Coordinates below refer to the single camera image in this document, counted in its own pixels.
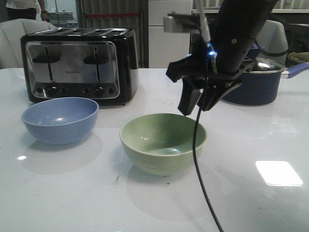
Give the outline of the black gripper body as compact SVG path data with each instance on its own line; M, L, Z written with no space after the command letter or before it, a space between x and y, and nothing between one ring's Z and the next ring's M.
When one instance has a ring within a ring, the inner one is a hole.
M238 82L238 78L246 71L253 69L255 62L245 57L235 72L220 72L214 55L208 58L199 58L190 55L176 62L171 62L166 71L167 77L174 83L183 81L192 89L203 89L211 84L216 87L231 88Z

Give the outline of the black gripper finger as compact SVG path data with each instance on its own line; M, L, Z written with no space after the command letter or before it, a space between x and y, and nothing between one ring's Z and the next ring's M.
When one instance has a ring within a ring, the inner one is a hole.
M178 110L184 115L190 115L197 104L201 92L200 88L196 87L193 82L188 79L183 79L183 88L182 94L180 98L180 102L178 105Z
M209 111L231 90L232 87L208 84L198 100L197 106L201 108L202 111Z

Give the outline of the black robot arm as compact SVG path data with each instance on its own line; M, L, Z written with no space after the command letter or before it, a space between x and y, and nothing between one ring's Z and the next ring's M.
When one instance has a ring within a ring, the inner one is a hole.
M202 1L198 15L171 13L164 17L164 31L200 36L191 55L171 62L166 75L183 83L179 111L187 116L195 106L210 110L241 85L240 75L255 62L247 53L273 10L274 0L225 0L213 22L208 22Z

